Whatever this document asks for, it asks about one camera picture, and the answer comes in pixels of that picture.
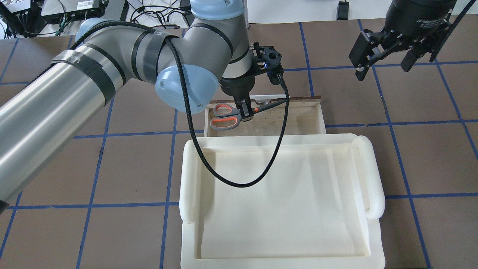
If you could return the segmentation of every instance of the silver metal tube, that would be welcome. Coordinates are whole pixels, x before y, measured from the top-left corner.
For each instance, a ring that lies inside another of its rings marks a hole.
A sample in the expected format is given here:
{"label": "silver metal tube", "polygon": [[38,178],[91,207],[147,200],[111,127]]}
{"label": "silver metal tube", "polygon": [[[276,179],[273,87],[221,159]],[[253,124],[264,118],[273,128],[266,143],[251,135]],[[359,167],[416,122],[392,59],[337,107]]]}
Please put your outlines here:
{"label": "silver metal tube", "polygon": [[11,203],[101,107],[87,75],[59,63],[0,108],[0,200]]}

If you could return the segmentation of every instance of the white surface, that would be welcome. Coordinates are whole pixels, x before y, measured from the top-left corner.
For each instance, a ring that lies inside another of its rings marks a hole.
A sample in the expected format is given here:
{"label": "white surface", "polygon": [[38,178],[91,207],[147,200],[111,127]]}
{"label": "white surface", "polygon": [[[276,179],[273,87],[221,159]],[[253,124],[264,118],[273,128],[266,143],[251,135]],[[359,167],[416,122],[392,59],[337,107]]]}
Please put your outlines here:
{"label": "white surface", "polygon": [[[249,23],[335,21],[338,0],[247,0]],[[385,18],[391,0],[349,0],[349,16],[355,19]],[[469,0],[458,0],[459,14]],[[468,14],[478,13],[478,4]]]}
{"label": "white surface", "polygon": [[[199,143],[233,182],[257,177],[276,136]],[[186,143],[180,192],[182,269],[382,269],[385,198],[370,141],[354,134],[285,136],[267,176],[238,189],[214,178]]]}

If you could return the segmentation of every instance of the light blue joint cap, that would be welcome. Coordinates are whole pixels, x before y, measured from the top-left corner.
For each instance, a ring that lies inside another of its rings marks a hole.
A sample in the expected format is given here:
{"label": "light blue joint cap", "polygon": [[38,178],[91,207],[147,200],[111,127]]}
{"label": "light blue joint cap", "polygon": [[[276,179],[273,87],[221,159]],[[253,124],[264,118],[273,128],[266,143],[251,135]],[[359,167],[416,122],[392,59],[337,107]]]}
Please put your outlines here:
{"label": "light blue joint cap", "polygon": [[[194,65],[183,65],[191,113],[197,114],[206,108],[219,87],[219,81],[211,71]],[[163,69],[155,87],[159,98],[169,106],[186,113],[183,89],[177,66]]]}
{"label": "light blue joint cap", "polygon": [[84,35],[86,32],[88,32],[91,28],[97,26],[98,24],[102,22],[114,22],[114,20],[107,20],[107,19],[101,19],[101,18],[91,18],[87,19],[86,21],[82,22],[80,25],[80,29],[78,30],[78,33],[76,33],[75,36],[75,41],[78,41],[78,39]]}
{"label": "light blue joint cap", "polygon": [[242,0],[190,0],[191,12],[204,20],[227,20],[244,13]]}

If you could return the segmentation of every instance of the scissors handle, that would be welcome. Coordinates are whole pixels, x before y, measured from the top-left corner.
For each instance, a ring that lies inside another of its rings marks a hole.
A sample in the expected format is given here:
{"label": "scissors handle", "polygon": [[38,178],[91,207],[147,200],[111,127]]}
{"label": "scissors handle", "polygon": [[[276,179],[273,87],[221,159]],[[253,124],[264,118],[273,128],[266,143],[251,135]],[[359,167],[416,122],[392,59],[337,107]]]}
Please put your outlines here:
{"label": "scissors handle", "polygon": [[227,131],[236,128],[241,122],[240,115],[234,115],[224,118],[214,118],[209,122],[209,125],[216,131]]}
{"label": "scissors handle", "polygon": [[233,115],[240,115],[240,111],[227,103],[219,103],[214,106],[214,115],[225,118]]}

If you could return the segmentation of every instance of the gray band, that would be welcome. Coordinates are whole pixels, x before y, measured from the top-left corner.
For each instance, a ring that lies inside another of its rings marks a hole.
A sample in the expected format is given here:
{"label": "gray band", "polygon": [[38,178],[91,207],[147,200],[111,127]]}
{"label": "gray band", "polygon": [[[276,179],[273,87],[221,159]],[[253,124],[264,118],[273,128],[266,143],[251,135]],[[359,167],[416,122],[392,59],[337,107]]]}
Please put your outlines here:
{"label": "gray band", "polygon": [[105,105],[115,96],[113,81],[103,66],[92,58],[74,50],[65,50],[52,60],[52,64],[56,63],[71,64],[90,77],[105,96]]}
{"label": "gray band", "polygon": [[158,61],[159,54],[164,46],[164,39],[167,36],[174,36],[173,34],[156,31],[152,34],[152,38],[146,47],[146,52],[144,55],[147,55],[143,59],[143,72],[145,76],[145,81],[149,83],[156,83],[156,78],[158,77]]}

